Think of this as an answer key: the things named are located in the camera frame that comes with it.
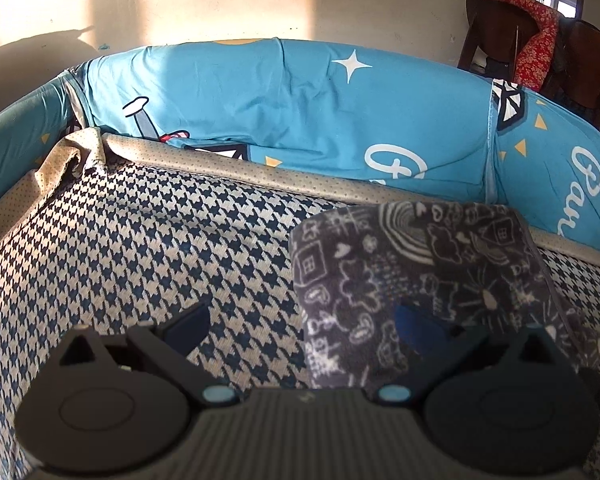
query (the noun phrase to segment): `doodle print fabric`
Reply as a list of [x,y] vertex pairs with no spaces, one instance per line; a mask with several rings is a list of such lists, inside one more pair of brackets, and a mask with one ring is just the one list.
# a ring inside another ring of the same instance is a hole
[[352,206],[302,222],[290,252],[312,386],[373,391],[419,360],[398,339],[399,304],[494,333],[541,325],[572,363],[595,366],[600,337],[525,232],[513,210],[477,203]]

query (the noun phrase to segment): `red floral cloth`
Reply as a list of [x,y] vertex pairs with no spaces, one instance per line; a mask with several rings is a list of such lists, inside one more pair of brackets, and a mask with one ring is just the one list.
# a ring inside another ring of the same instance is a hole
[[518,54],[513,82],[536,92],[549,72],[554,55],[555,37],[558,34],[560,14],[535,0],[497,0],[526,10],[536,20],[540,32],[532,37]]

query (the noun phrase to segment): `blue and white houndstooth mattress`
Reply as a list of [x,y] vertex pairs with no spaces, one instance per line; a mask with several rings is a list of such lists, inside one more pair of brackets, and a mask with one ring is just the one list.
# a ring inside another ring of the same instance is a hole
[[[306,387],[288,233],[343,205],[128,162],[62,185],[0,243],[0,480],[27,469],[14,410],[48,350],[77,323],[119,333],[211,298],[210,334],[190,359],[241,390]],[[600,269],[542,254],[558,288],[600,331]],[[600,479],[599,446],[587,469]]]

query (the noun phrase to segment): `chair backrest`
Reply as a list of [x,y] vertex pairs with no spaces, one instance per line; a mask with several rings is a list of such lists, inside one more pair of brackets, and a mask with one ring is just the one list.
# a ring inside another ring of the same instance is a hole
[[504,2],[466,0],[466,15],[470,30],[477,35],[478,46],[499,62],[514,61],[514,56],[540,32],[536,20],[526,10]]
[[600,130],[600,31],[585,22],[571,27],[565,42],[566,77],[561,86],[569,99],[595,110]]

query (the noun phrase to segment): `cartoon figure print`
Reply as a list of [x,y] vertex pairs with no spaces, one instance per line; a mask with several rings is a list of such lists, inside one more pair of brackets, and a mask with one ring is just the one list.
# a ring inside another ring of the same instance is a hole
[[[176,130],[170,134],[159,135],[158,129],[144,109],[149,102],[146,96],[138,96],[131,102],[122,107],[122,113],[127,118],[134,118],[138,132],[143,139],[157,140],[158,142],[168,142],[171,139],[189,139],[187,130]],[[196,152],[211,152],[218,155],[236,158],[238,160],[249,160],[246,144],[216,144],[214,146],[184,146],[185,150],[194,150]]]
[[122,108],[122,113],[125,117],[133,117],[136,121],[136,126],[143,139],[159,140],[167,142],[171,139],[189,139],[189,132],[186,130],[178,130],[163,136],[158,135],[154,122],[149,117],[149,114],[144,110],[144,107],[149,102],[148,97],[136,97],[133,101],[127,103]]

